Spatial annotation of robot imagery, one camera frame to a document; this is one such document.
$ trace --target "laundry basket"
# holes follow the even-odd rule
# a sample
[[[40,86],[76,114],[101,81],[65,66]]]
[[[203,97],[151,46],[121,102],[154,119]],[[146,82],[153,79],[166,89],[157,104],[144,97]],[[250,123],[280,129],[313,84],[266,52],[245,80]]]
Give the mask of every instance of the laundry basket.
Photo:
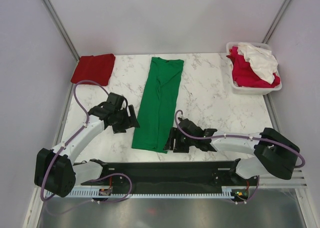
[[[226,53],[230,54],[229,50],[232,49],[233,46],[238,46],[238,43],[241,42],[229,42],[226,44]],[[271,51],[271,47],[268,44],[261,44],[261,43],[250,43],[257,48],[263,48]],[[251,88],[251,87],[239,87],[232,78],[232,69],[234,68],[230,59],[228,59],[228,72],[230,76],[230,84],[232,87],[232,92],[234,94],[257,94],[257,95],[265,95],[270,93],[271,91],[278,91],[282,88],[282,82],[278,86],[274,88]]]

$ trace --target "gray wall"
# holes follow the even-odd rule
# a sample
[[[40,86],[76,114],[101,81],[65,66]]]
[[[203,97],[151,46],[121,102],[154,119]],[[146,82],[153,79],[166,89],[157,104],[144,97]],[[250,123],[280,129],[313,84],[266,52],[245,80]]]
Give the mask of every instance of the gray wall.
[[[0,0],[0,226],[22,226],[75,68],[41,0]]]
[[[225,52],[261,42],[283,0],[51,0],[80,55]]]
[[[297,143],[320,214],[320,2],[293,0],[270,45],[279,61],[283,88],[272,93],[282,132]]]

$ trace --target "white robotic arm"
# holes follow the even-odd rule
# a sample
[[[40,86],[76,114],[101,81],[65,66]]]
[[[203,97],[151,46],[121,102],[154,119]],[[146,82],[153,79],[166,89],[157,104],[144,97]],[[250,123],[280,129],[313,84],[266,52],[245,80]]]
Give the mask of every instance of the white robotic arm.
[[[108,126],[112,125],[114,133],[125,132],[131,127],[139,127],[133,106],[128,107],[130,116],[126,108],[121,109],[123,98],[123,96],[110,93],[106,102],[89,111],[88,123],[81,125],[85,128],[70,143],[65,145],[65,142],[70,139],[68,137],[52,150],[42,149],[36,160],[35,184],[42,185],[48,165],[61,147],[64,147],[64,150],[59,154],[49,173],[45,189],[65,197],[75,185],[98,179],[103,171],[101,161],[90,160],[75,165],[75,160],[83,149]],[[261,140],[269,138],[289,145],[297,152],[300,150],[275,130],[266,128],[261,133],[244,135],[224,133],[216,129],[202,130],[188,119],[180,121],[178,129],[171,129],[164,150],[188,153],[189,147],[195,146],[202,151],[233,151],[252,155],[250,158],[234,161],[234,166],[230,169],[230,176],[235,184],[237,179],[243,181],[243,179],[247,180],[253,176],[267,173],[282,179],[291,178],[298,157],[281,147],[273,146],[270,148],[271,144]]]

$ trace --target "marble table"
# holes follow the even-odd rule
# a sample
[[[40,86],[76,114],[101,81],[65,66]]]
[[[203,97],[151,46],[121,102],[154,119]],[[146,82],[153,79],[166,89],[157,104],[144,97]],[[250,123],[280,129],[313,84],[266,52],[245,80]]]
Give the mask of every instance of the marble table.
[[[166,54],[116,56],[109,85],[110,92],[124,95],[133,104],[138,115],[141,98],[148,77],[151,57],[182,59],[184,67],[176,102],[184,117],[204,128],[226,132],[253,133],[272,127],[261,95],[236,95],[231,91],[226,54]],[[87,109],[107,99],[100,87],[79,85],[77,95]],[[62,140],[83,121],[85,114],[72,98]],[[156,153],[132,149],[134,129],[124,134],[113,134],[108,127],[79,155],[77,162],[100,159],[104,162],[156,162],[156,161],[212,161],[247,158],[235,152],[202,152],[195,147],[188,154]]]

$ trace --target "red clothing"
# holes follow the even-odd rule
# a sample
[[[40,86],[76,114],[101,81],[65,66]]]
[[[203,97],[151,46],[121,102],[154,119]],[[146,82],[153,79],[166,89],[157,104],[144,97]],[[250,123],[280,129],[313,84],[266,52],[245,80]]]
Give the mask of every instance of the red clothing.
[[[115,60],[116,58],[113,54],[82,56],[71,78],[71,82],[76,84],[82,80],[91,80],[102,86],[106,86],[114,69]]]
[[[250,67],[250,63],[245,61],[243,55],[238,54],[238,47],[233,47],[230,50],[230,55],[227,55],[233,63],[232,78],[239,87],[252,87],[252,88],[274,88],[280,84],[280,78],[274,75],[272,84],[259,78]]]

